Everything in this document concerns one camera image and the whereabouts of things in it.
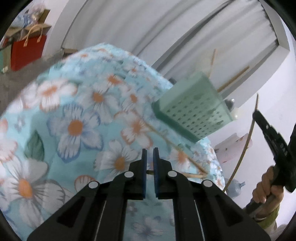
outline paper bag handle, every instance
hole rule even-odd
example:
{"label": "paper bag handle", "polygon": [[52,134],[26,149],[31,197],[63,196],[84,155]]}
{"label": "paper bag handle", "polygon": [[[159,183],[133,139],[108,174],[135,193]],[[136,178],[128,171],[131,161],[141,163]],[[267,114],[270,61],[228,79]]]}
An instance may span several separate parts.
{"label": "paper bag handle", "polygon": [[22,40],[26,39],[26,41],[25,41],[25,43],[24,43],[24,47],[26,47],[26,46],[28,45],[29,36],[30,36],[30,34],[31,34],[31,31],[32,31],[34,28],[40,28],[40,29],[41,29],[41,35],[40,35],[40,37],[38,38],[37,43],[39,43],[39,42],[41,41],[41,37],[42,37],[42,34],[43,34],[43,27],[41,27],[39,24],[36,24],[36,25],[34,25],[34,26],[29,30],[28,34],[27,34],[25,37],[23,37]]}

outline gray floor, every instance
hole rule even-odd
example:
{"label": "gray floor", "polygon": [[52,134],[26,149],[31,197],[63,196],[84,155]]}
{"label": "gray floor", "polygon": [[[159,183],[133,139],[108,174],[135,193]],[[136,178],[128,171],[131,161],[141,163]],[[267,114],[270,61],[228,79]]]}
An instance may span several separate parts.
{"label": "gray floor", "polygon": [[0,115],[28,83],[58,62],[62,56],[63,52],[59,52],[53,57],[41,58],[19,71],[0,74]]}

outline green leaf print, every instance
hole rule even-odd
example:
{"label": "green leaf print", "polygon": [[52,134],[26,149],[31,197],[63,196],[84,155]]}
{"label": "green leaf print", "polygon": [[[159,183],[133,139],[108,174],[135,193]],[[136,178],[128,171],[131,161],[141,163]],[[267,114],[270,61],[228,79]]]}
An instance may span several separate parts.
{"label": "green leaf print", "polygon": [[34,131],[28,140],[25,146],[24,155],[27,158],[44,161],[44,146],[37,131]]}

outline blue floral fabric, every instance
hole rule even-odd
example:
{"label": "blue floral fabric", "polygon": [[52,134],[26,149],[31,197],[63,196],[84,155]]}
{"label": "blue floral fabric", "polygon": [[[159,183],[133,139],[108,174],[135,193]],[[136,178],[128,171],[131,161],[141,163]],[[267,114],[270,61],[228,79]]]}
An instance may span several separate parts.
{"label": "blue floral fabric", "polygon": [[[188,152],[175,149],[186,147],[208,171],[204,179],[224,188],[210,141],[192,144],[154,116],[151,103],[171,87],[129,52],[99,44],[55,64],[19,94],[0,120],[0,209],[22,240],[90,181],[127,171],[143,148],[148,169],[158,147],[174,170],[199,174]],[[123,239],[175,239],[172,201],[156,199],[153,176],[147,198],[128,202]]]}

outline sleeve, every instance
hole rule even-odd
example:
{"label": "sleeve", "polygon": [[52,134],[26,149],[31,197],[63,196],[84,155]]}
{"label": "sleeve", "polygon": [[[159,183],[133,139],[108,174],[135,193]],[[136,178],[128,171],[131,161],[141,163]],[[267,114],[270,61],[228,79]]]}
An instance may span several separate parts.
{"label": "sleeve", "polygon": [[269,230],[273,230],[275,227],[275,220],[279,214],[279,206],[271,213],[269,214],[266,219],[257,222],[258,225],[263,228],[267,233],[269,233]]}

